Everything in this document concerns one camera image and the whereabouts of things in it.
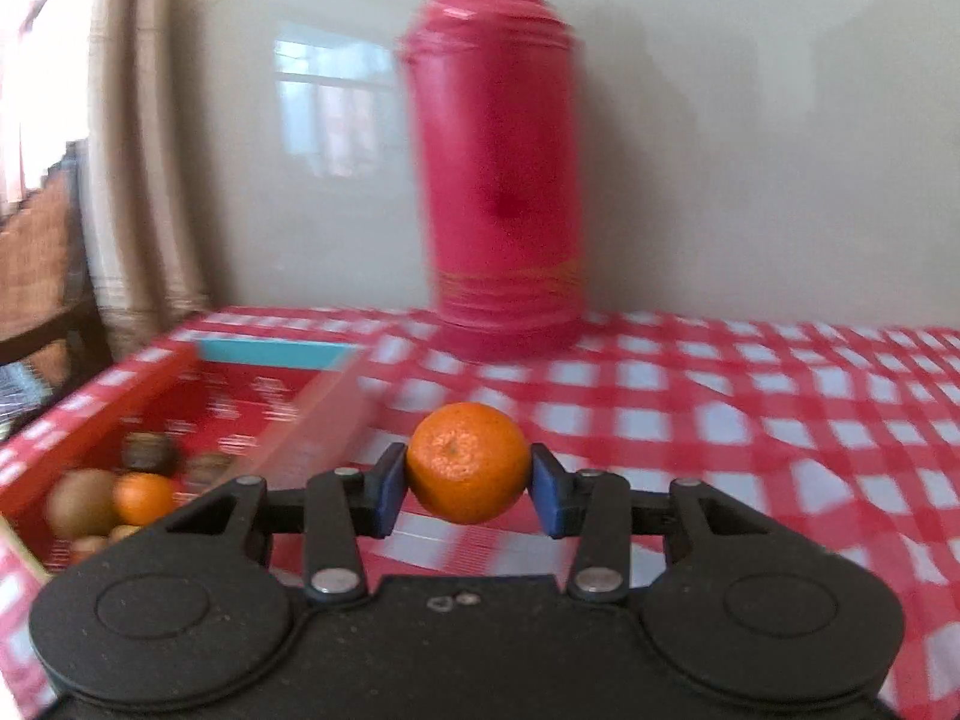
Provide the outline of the orange mandarin back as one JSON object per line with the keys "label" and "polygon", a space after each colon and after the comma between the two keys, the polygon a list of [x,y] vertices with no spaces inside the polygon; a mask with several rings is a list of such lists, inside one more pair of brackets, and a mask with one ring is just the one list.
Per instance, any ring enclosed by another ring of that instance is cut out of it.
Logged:
{"label": "orange mandarin back", "polygon": [[433,411],[410,436],[407,481],[423,509],[455,525],[503,515],[524,494],[532,450],[503,411],[461,401]]}

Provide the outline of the orange mandarin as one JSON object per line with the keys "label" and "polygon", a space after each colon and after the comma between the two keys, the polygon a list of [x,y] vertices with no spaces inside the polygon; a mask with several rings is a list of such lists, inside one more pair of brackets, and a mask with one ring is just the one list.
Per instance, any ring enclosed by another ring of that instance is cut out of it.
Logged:
{"label": "orange mandarin", "polygon": [[125,473],[112,488],[117,515],[135,527],[146,527],[171,514],[178,507],[176,494],[171,478],[153,473]]}
{"label": "orange mandarin", "polygon": [[433,411],[410,436],[407,481],[423,509],[455,525],[503,515],[524,494],[532,450],[503,411],[461,401]]}

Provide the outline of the dark fruit in box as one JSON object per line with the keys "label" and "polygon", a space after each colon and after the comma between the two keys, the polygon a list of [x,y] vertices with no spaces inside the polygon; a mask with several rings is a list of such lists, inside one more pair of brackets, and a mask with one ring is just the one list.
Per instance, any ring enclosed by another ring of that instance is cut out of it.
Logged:
{"label": "dark fruit in box", "polygon": [[184,461],[182,483],[191,493],[201,493],[218,483],[224,473],[235,463],[235,457],[223,452],[203,452],[191,455]]}
{"label": "dark fruit in box", "polygon": [[165,433],[137,431],[122,442],[122,466],[130,473],[172,476],[180,456],[178,444]]}

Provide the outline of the orange mandarin in box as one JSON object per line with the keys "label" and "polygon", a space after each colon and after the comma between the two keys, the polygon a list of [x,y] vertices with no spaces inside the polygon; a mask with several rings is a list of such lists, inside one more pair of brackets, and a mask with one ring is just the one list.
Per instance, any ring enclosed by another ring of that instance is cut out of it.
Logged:
{"label": "orange mandarin in box", "polygon": [[171,478],[153,473],[125,473],[112,488],[117,515],[135,527],[146,527],[171,514],[178,507],[176,494]]}

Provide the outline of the colourful cardboard tray box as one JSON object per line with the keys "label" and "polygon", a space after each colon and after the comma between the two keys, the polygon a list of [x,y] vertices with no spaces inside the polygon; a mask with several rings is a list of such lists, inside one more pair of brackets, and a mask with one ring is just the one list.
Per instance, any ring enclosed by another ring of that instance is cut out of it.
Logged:
{"label": "colourful cardboard tray box", "polygon": [[370,414],[359,369],[352,344],[254,337],[165,341],[111,367],[3,444],[3,569],[43,580],[62,567],[46,497],[73,468],[119,468],[128,434],[229,455],[229,476],[274,489],[345,465]]}

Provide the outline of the brown kiwi in box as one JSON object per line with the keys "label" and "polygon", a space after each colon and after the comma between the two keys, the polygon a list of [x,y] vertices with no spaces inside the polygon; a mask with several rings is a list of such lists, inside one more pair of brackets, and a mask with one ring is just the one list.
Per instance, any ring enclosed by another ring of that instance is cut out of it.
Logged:
{"label": "brown kiwi in box", "polygon": [[116,473],[85,468],[65,473],[46,499],[47,525],[60,539],[107,536],[121,522],[114,505]]}

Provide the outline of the small tan fruit in box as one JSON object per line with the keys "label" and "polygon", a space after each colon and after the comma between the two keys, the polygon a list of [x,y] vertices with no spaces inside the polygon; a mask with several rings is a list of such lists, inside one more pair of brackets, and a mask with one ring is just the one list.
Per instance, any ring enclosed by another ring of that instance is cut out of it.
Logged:
{"label": "small tan fruit in box", "polygon": [[124,523],[124,525],[117,525],[117,527],[112,528],[106,536],[89,535],[75,539],[70,544],[70,564],[80,564],[80,562],[86,561],[88,557],[104,551],[112,544],[119,543],[122,539],[135,535],[139,531],[139,525]]}

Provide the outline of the red white checkered tablecloth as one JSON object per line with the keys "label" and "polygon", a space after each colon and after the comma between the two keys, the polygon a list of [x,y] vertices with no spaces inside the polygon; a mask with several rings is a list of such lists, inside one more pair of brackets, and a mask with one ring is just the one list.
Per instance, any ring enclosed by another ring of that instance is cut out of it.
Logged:
{"label": "red white checkered tablecloth", "polygon": [[669,314],[590,317],[546,361],[470,364],[425,312],[228,307],[130,356],[2,450],[2,512],[39,535],[26,488],[75,460],[75,434],[204,338],[353,343],[373,408],[359,463],[448,401],[505,411],[563,465],[662,491],[696,476],[880,575],[907,639],[884,699],[908,718],[958,712],[958,335]]}

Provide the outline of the dark wooden sofa bench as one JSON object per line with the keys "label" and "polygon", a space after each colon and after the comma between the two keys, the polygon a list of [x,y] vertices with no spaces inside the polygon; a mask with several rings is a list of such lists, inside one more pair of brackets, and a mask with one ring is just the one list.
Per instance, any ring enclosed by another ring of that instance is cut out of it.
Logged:
{"label": "dark wooden sofa bench", "polygon": [[86,145],[75,142],[2,220],[2,437],[114,362],[83,229]]}

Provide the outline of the beige curtain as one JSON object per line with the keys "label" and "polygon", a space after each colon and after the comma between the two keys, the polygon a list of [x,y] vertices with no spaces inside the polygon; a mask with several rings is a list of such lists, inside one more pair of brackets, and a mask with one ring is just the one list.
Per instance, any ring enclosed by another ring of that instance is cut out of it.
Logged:
{"label": "beige curtain", "polygon": [[125,356],[208,307],[190,231],[171,0],[94,0],[85,220],[94,296]]}

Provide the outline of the blue plaid blanket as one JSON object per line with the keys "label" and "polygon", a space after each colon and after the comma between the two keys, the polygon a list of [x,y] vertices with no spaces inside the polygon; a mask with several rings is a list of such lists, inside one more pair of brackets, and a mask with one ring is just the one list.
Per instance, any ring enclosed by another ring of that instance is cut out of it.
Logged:
{"label": "blue plaid blanket", "polygon": [[10,362],[0,369],[0,434],[8,440],[43,411],[52,387],[29,362]]}

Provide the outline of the woven brown seat cushion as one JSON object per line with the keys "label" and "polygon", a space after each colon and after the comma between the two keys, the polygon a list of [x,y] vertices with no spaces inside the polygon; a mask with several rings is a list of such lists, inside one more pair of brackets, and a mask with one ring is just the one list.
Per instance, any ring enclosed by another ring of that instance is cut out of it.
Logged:
{"label": "woven brown seat cushion", "polygon": [[63,169],[2,223],[2,341],[44,338],[64,325],[70,244],[70,174]]}

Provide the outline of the red thermos flask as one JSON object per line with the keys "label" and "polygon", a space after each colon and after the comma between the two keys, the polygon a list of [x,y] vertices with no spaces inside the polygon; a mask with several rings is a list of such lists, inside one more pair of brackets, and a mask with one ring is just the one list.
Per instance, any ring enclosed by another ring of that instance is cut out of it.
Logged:
{"label": "red thermos flask", "polygon": [[545,0],[427,0],[400,44],[439,344],[548,355],[583,321],[576,39]]}

